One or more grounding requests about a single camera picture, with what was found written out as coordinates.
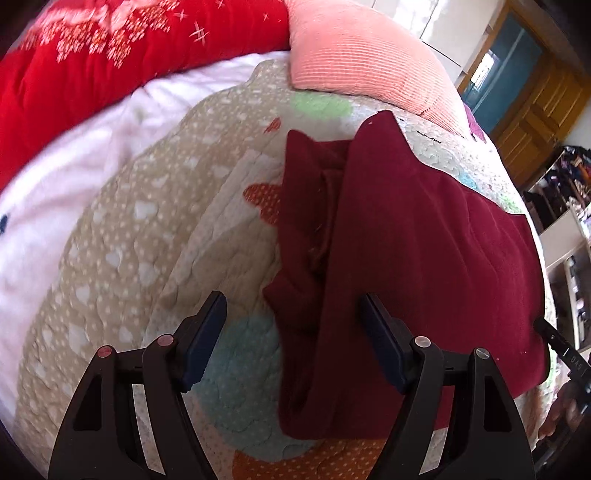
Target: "screw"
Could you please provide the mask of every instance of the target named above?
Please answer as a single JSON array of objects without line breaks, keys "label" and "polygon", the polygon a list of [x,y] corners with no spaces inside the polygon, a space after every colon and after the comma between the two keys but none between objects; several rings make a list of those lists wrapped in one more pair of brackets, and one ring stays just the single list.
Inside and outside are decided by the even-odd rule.
[{"label": "screw", "polygon": [[160,346],[172,345],[174,342],[174,337],[167,333],[166,335],[159,336],[157,342]]},{"label": "screw", "polygon": [[477,348],[476,354],[483,360],[488,360],[491,357],[491,354],[486,348]]},{"label": "screw", "polygon": [[418,336],[414,339],[414,343],[416,343],[421,348],[427,348],[431,346],[431,340],[427,337]]},{"label": "screw", "polygon": [[111,354],[112,351],[113,351],[113,349],[109,345],[105,345],[105,346],[100,347],[96,351],[96,354],[99,358],[107,358]]}]

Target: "clothes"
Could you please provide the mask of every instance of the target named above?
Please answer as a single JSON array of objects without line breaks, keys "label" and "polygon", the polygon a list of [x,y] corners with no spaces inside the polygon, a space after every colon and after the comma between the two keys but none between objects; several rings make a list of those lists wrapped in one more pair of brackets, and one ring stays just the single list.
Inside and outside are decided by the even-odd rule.
[{"label": "clothes", "polygon": [[474,135],[475,137],[480,138],[483,142],[486,142],[486,137],[484,136],[484,132],[483,132],[482,128],[480,127],[480,125],[478,125],[478,122],[476,121],[476,118],[474,117],[472,110],[470,110],[470,107],[467,106],[465,103],[464,103],[464,109],[466,110],[466,116],[468,117],[468,125],[470,126],[470,133],[472,135]]},{"label": "clothes", "polygon": [[538,213],[544,230],[554,223],[555,218],[542,195],[534,192],[523,192],[523,198],[526,202],[534,204],[535,211]]},{"label": "clothes", "polygon": [[[440,348],[488,348],[514,397],[547,375],[532,328],[543,275],[526,217],[420,163],[391,112],[351,142],[291,131],[280,202],[282,269],[264,295],[283,346],[286,434],[389,435],[402,397],[356,318],[367,292]],[[451,400],[445,392],[437,428]]]}]

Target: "patterned quilt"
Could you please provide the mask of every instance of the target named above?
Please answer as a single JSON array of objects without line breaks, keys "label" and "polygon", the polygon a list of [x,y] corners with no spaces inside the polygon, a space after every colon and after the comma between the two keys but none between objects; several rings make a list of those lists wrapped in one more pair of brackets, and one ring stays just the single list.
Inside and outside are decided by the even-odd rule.
[{"label": "patterned quilt", "polygon": [[[420,161],[507,212],[527,211],[490,141],[454,136],[371,98],[289,84],[287,63],[261,63],[249,82],[204,100],[125,166],[80,218],[20,370],[14,438],[42,472],[97,348],[139,348],[173,332],[212,290],[228,298],[228,319],[203,380],[184,400],[218,477],[359,480],[371,470],[383,440],[301,441],[278,423],[281,346],[261,290],[280,267],[275,223],[287,132],[352,138],[363,120],[389,109]],[[547,279],[546,292],[545,316],[556,323]],[[553,358],[546,383],[517,400],[532,442],[555,370]],[[148,464],[161,469],[143,390],[135,393]],[[434,433],[424,469],[437,465],[444,437]]]}]

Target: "pink corduroy cushion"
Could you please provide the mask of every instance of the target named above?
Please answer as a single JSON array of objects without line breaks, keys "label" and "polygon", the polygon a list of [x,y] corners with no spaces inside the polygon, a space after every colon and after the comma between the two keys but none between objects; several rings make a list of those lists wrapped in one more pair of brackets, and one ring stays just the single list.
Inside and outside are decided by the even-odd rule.
[{"label": "pink corduroy cushion", "polygon": [[350,0],[286,0],[291,80],[312,89],[383,100],[468,138],[462,100],[422,41]]}]

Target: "white bedding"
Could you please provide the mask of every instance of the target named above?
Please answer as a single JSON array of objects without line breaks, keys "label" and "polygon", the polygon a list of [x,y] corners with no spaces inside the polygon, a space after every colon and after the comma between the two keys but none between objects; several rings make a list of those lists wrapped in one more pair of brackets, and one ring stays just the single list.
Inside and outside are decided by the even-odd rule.
[{"label": "white bedding", "polygon": [[122,165],[160,140],[197,103],[247,81],[273,52],[222,61],[149,82],[41,152],[0,195],[0,420],[11,431],[27,330],[58,273],[84,208]]}]

